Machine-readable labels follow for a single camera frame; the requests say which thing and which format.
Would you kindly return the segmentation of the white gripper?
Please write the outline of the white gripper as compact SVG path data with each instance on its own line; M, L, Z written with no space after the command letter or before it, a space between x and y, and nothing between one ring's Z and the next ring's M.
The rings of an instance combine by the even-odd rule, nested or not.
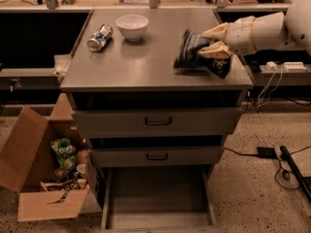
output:
M224 22L202 33L203 37L218 41L197 53L204 58L227 59L235 54L247 55L256 52L252 41L252 26L255 17L241 17L232 24Z

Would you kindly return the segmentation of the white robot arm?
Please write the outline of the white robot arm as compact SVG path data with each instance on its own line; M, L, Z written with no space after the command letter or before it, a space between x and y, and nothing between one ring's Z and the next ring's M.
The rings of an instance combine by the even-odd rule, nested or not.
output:
M305 50L311 54L311 0L294 0L285 13L241 17L201 34L213 41L197 53L225 59L259 50Z

